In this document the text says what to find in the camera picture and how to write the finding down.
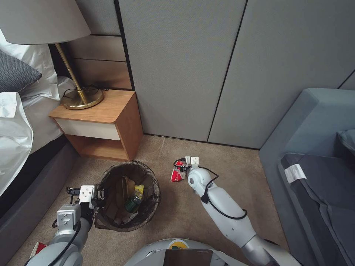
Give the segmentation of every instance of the red object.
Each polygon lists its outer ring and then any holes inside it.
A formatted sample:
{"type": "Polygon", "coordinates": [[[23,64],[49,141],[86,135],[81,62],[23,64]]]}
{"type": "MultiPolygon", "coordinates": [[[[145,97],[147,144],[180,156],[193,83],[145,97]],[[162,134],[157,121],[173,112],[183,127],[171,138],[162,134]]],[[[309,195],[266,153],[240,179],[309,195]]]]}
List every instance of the red object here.
{"type": "Polygon", "coordinates": [[[42,249],[44,249],[47,245],[37,242],[31,252],[30,258],[32,258],[34,255],[38,254],[42,249]]]}
{"type": "MultiPolygon", "coordinates": [[[[177,161],[177,166],[182,166],[184,163],[182,161],[177,161]]],[[[174,167],[173,172],[171,173],[170,182],[179,182],[185,179],[185,172],[180,171],[180,167],[174,167]]]]}

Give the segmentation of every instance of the table lamp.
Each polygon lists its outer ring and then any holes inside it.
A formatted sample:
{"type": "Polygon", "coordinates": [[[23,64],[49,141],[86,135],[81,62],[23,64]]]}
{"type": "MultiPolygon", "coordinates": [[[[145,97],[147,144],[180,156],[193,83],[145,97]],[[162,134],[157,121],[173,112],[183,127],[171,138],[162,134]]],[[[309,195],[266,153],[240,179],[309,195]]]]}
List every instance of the table lamp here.
{"type": "Polygon", "coordinates": [[[76,85],[63,97],[64,107],[85,109],[102,101],[100,89],[81,88],[59,44],[91,34],[75,0],[1,0],[0,29],[10,43],[55,44],[76,85]]]}

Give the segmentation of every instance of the drawer front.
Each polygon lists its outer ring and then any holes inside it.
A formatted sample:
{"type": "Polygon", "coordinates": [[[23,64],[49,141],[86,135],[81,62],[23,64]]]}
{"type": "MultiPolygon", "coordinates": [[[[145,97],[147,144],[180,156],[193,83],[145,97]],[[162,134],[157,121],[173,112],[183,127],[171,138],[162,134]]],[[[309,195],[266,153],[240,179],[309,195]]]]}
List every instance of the drawer front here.
{"type": "Polygon", "coordinates": [[[63,132],[68,135],[120,140],[114,124],[102,124],[67,119],[55,119],[63,132]]]}

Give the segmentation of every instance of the brass lamp base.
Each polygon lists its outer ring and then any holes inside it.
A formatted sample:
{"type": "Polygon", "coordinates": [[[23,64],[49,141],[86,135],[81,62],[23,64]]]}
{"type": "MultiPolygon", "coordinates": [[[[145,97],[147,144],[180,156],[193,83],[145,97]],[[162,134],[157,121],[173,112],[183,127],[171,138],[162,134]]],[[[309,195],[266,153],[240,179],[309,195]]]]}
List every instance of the brass lamp base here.
{"type": "Polygon", "coordinates": [[[65,108],[71,109],[71,110],[80,110],[80,109],[86,109],[89,107],[92,107],[94,105],[97,105],[99,102],[101,102],[104,99],[104,93],[102,90],[98,89],[93,89],[89,91],[83,90],[86,96],[87,102],[84,103],[81,97],[79,96],[78,91],[72,91],[70,93],[67,93],[65,96],[62,98],[62,104],[65,108]]]}

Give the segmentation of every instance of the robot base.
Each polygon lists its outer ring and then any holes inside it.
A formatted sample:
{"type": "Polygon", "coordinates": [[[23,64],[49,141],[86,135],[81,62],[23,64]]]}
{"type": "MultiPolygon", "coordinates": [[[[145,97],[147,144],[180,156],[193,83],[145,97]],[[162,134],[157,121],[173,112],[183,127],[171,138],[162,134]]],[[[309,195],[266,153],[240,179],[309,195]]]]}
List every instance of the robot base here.
{"type": "Polygon", "coordinates": [[[245,266],[242,262],[224,254],[223,252],[214,250],[211,246],[188,239],[168,238],[159,240],[142,247],[135,253],[125,266],[155,266],[164,265],[165,253],[167,250],[174,250],[180,252],[186,249],[196,250],[196,252],[210,252],[212,257],[210,264],[213,266],[224,266],[225,263],[229,265],[245,266]]]}

